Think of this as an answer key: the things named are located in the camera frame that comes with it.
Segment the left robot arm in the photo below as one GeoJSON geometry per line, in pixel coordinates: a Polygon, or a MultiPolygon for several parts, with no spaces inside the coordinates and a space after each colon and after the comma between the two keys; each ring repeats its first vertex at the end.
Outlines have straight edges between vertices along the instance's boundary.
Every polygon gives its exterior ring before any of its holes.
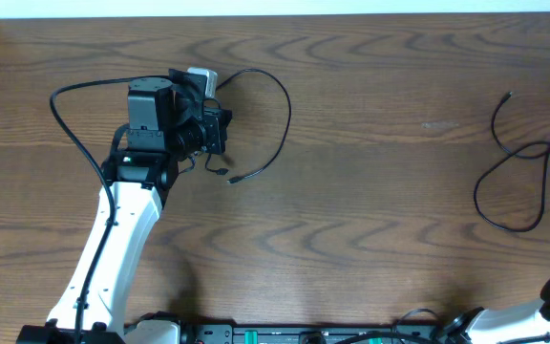
{"type": "Polygon", "coordinates": [[[94,169],[102,188],[88,241],[69,285],[42,326],[20,343],[181,343],[179,323],[154,314],[125,323],[128,297],[147,237],[159,220],[179,164],[202,151],[221,154],[231,113],[209,108],[217,74],[208,69],[128,79],[127,123],[94,169]]]}

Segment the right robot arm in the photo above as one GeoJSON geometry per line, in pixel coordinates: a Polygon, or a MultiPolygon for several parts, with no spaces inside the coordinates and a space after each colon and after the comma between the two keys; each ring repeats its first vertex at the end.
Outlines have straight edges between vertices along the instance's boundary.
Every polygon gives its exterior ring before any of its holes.
{"type": "Polygon", "coordinates": [[[434,337],[440,343],[550,343],[550,279],[539,299],[502,310],[476,308],[434,337]]]}

